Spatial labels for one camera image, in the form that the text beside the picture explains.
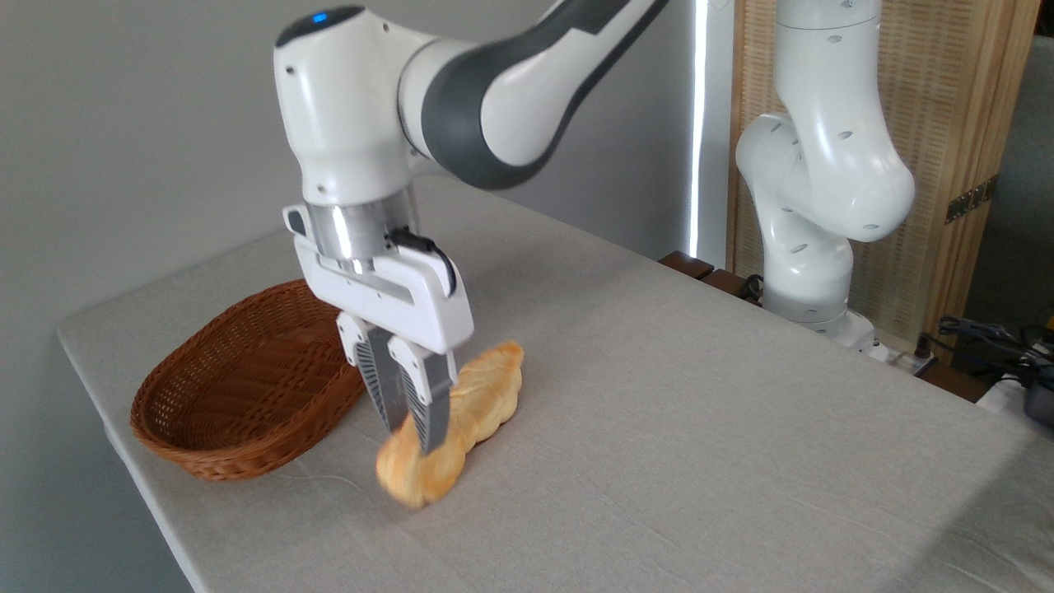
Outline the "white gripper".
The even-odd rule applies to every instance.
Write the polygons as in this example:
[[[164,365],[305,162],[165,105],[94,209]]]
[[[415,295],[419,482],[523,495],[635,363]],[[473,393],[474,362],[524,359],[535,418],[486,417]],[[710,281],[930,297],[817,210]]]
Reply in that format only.
[[[306,285],[341,311],[336,323],[347,361],[362,374],[380,421],[396,432],[409,410],[421,453],[432,454],[447,439],[450,392],[458,383],[451,350],[474,331],[458,266],[396,248],[373,259],[372,270],[354,273],[305,237],[293,245]]]

